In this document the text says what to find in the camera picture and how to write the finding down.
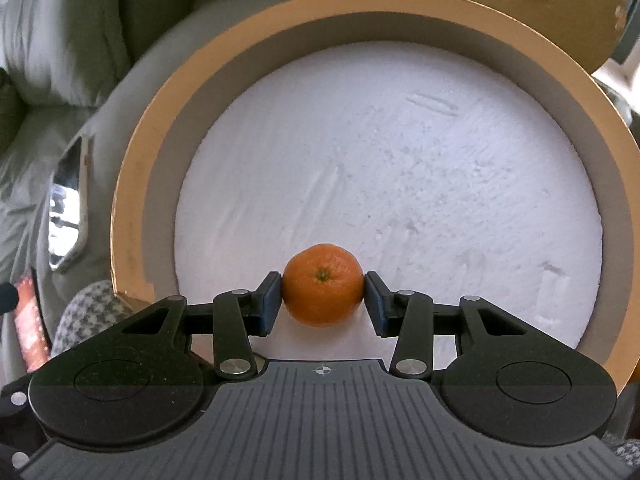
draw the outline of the styrofoam disc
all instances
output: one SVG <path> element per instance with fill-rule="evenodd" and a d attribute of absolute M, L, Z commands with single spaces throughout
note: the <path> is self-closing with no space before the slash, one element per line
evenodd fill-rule
<path fill-rule="evenodd" d="M 575 347 L 600 279 L 590 181 L 558 124 L 485 66 L 418 44 L 316 52 L 236 99 L 202 141 L 175 217 L 190 303 L 255 288 L 319 243 L 351 251 L 392 290 L 482 296 Z M 281 309 L 269 358 L 382 358 L 364 306 L 310 328 Z M 455 358 L 436 342 L 435 365 Z"/>

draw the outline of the orange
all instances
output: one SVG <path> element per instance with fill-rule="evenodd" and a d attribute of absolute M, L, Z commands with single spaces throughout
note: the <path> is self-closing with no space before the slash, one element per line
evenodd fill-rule
<path fill-rule="evenodd" d="M 282 298 L 300 323 L 330 326 L 351 316 L 362 301 L 364 276 L 355 256 L 331 244 L 296 254 L 282 274 Z"/>

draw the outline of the white screw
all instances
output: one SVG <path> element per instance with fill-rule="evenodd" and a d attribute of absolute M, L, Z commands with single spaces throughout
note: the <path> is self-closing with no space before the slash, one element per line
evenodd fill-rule
<path fill-rule="evenodd" d="M 245 359 L 227 359 L 220 363 L 220 371 L 228 375 L 241 375 L 251 369 L 251 364 Z"/>
<path fill-rule="evenodd" d="M 29 457 L 21 452 L 18 451 L 17 453 L 14 453 L 11 457 L 11 464 L 16 468 L 16 469 L 20 469 L 23 465 L 25 465 L 27 462 L 29 461 Z"/>
<path fill-rule="evenodd" d="M 418 359 L 402 359 L 396 364 L 396 370 L 405 375 L 420 375 L 427 371 L 427 365 Z"/>
<path fill-rule="evenodd" d="M 27 402 L 27 396 L 23 392 L 14 392 L 11 395 L 11 402 L 14 406 L 22 406 Z"/>

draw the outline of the couch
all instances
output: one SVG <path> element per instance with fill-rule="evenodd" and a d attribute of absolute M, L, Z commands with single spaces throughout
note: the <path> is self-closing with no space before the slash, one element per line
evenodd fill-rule
<path fill-rule="evenodd" d="M 66 306 L 110 279 L 110 216 L 130 136 L 167 78 L 216 35 L 286 0 L 9 0 L 0 9 L 0 68 L 24 104 L 6 136 L 0 109 L 0 283 L 37 275 L 53 337 Z M 0 108 L 3 100 L 0 88 Z M 48 189 L 66 149 L 89 136 L 89 237 L 64 272 L 48 264 Z M 6 381 L 26 373 L 12 313 L 1 319 Z"/>

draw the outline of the scratch mark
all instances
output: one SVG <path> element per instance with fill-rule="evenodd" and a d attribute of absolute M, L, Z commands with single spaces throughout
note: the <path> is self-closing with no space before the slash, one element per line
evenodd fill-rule
<path fill-rule="evenodd" d="M 535 311 L 548 312 L 547 316 L 538 314 L 536 321 L 546 328 L 551 328 L 559 321 L 553 315 L 557 313 L 564 304 L 564 297 L 569 285 L 570 278 L 564 270 L 559 269 L 549 263 L 542 265 L 540 275 L 540 288 L 536 298 Z"/>
<path fill-rule="evenodd" d="M 304 240 L 325 213 L 338 186 L 344 180 L 345 169 L 342 164 L 329 164 L 314 176 L 307 189 L 304 204 L 298 212 L 287 237 L 291 244 L 294 240 Z"/>
<path fill-rule="evenodd" d="M 242 202 L 242 205 L 236 210 L 236 213 L 233 216 L 233 220 L 231 222 L 231 227 L 233 229 L 237 228 L 238 225 L 240 224 L 240 222 L 242 221 L 242 219 L 244 218 L 244 215 L 246 213 L 246 210 L 249 207 L 249 203 L 247 201 Z"/>
<path fill-rule="evenodd" d="M 219 216 L 218 222 L 216 223 L 216 227 L 211 231 L 212 234 L 216 237 L 216 242 L 222 236 L 228 235 L 229 224 L 233 224 L 233 218 L 236 216 L 236 207 L 233 205 L 227 206 L 222 215 Z"/>
<path fill-rule="evenodd" d="M 406 100 L 416 106 L 426 108 L 427 110 L 440 115 L 448 117 L 460 116 L 460 111 L 457 105 L 421 92 L 412 92 L 406 97 Z"/>
<path fill-rule="evenodd" d="M 456 261 L 459 265 L 456 276 L 458 297 L 465 294 L 477 295 L 484 281 L 486 257 L 481 251 L 469 249 L 460 254 Z"/>

